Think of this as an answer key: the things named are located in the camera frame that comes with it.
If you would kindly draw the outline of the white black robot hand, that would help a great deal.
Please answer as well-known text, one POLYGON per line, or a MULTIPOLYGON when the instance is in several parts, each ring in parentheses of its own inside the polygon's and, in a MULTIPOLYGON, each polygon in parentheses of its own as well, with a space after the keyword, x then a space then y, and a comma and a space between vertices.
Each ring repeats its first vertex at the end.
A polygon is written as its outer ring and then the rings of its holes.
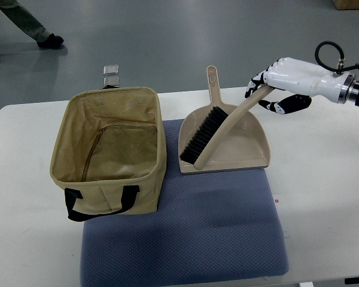
POLYGON ((251 96, 262 85, 289 91, 291 96, 277 102, 260 100, 258 104, 277 114, 290 114, 309 107, 314 96, 324 96, 334 103, 356 101, 359 94, 355 76, 349 72, 337 74, 319 65, 281 58, 248 83, 245 97, 251 96))

